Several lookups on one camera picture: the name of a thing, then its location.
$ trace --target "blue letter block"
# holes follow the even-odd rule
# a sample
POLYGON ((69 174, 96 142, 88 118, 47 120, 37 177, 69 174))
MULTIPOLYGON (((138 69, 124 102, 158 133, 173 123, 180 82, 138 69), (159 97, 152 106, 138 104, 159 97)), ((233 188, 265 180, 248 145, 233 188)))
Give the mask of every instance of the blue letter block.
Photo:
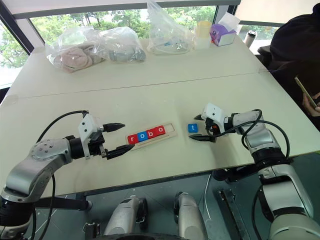
POLYGON ((139 142, 143 142, 145 140, 148 140, 148 135, 147 135, 146 131, 139 132, 139 133, 137 133, 137 135, 138 135, 139 142))
POLYGON ((196 123, 188 124, 188 132, 189 133, 197 133, 198 125, 196 123))

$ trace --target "white table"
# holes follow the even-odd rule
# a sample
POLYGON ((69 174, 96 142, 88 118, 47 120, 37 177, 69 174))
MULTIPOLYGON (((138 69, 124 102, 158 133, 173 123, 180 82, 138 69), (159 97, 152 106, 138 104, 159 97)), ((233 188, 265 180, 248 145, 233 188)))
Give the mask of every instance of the white table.
POLYGON ((142 63, 104 61, 73 73, 54 68, 45 49, 35 49, 10 89, 19 98, 157 85, 266 71, 238 37, 226 46, 180 55, 157 56, 146 51, 142 63))
MULTIPOLYGON (((262 109, 265 120, 278 124, 287 133, 291 156, 320 150, 319 131, 268 72, 16 101, 8 99, 0 107, 0 186, 5 184, 9 171, 27 156, 43 129, 56 117, 74 110, 88 109, 104 123, 126 124, 126 127, 104 135, 105 147, 110 150, 125 144, 127 134, 162 123, 173 123, 177 136, 111 160, 99 156, 74 160, 55 174, 57 195, 253 163, 250 153, 241 145, 239 135, 221 137, 217 143, 198 142, 188 137, 187 124, 196 122, 193 117, 201 113, 208 102, 221 107, 227 114, 262 109)), ((80 121, 80 115, 66 117, 51 128, 45 138, 79 136, 80 121)), ((270 129, 285 151, 281 133, 273 127, 270 129)), ((50 195, 51 186, 43 197, 50 195)))

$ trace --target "gray floor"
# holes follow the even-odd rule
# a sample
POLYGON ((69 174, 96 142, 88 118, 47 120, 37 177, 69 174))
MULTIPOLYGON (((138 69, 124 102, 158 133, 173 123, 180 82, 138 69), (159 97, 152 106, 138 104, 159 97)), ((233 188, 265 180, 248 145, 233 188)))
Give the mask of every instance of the gray floor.
MULTIPOLYGON (((320 181, 318 174, 320 170, 320 155, 309 154, 294 159, 293 166, 298 173, 304 187, 306 188, 314 206, 314 219, 320 223, 320 181)), ((148 186, 125 189, 105 194, 89 196, 87 199, 93 202, 90 211, 77 210, 54 210, 44 237, 45 240, 84 240, 82 228, 84 223, 96 221, 101 223, 103 230, 116 206, 125 198, 136 195, 145 197, 149 206, 148 232, 177 234, 177 225, 174 221, 173 203, 176 192, 183 191, 192 195, 199 203, 206 229, 210 240, 230 240, 223 216, 218 203, 214 197, 217 190, 232 189, 235 201, 240 210, 241 217, 249 232, 250 238, 256 240, 251 224, 251 204, 260 182, 256 175, 250 176, 237 183, 227 184, 211 179, 206 195, 208 209, 211 215, 209 220, 203 204, 203 195, 209 175, 190 177, 165 183, 152 184, 148 186)), ((37 209, 37 233, 38 239, 44 222, 48 217, 47 209, 37 209)), ((270 223, 263 217, 260 206, 257 204, 256 211, 257 227, 263 239, 268 238, 270 223)))

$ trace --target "smartphone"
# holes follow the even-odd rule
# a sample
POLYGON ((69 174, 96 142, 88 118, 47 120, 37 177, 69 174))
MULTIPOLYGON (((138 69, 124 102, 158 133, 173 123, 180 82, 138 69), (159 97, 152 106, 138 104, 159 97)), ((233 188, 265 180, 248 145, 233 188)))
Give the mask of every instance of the smartphone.
POLYGON ((314 99, 310 96, 310 94, 307 92, 307 90, 305 89, 305 87, 302 85, 302 83, 300 82, 298 75, 294 77, 295 82, 299 85, 299 87, 301 88, 302 92, 305 93, 306 97, 309 99, 309 102, 311 104, 311 106, 315 109, 317 106, 317 104, 315 103, 314 99))

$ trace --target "hand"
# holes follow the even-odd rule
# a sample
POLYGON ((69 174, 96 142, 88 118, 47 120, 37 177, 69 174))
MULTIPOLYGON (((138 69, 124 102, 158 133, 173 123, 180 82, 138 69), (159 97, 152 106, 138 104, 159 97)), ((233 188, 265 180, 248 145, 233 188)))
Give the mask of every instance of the hand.
MULTIPOLYGON (((320 92, 318 92, 316 95, 312 96, 313 99, 317 99, 320 96, 320 92)), ((319 117, 320 116, 320 103, 317 104, 318 107, 313 108, 310 105, 309 99, 307 98, 307 95, 303 93, 303 101, 302 106, 304 109, 311 115, 312 117, 319 117)))

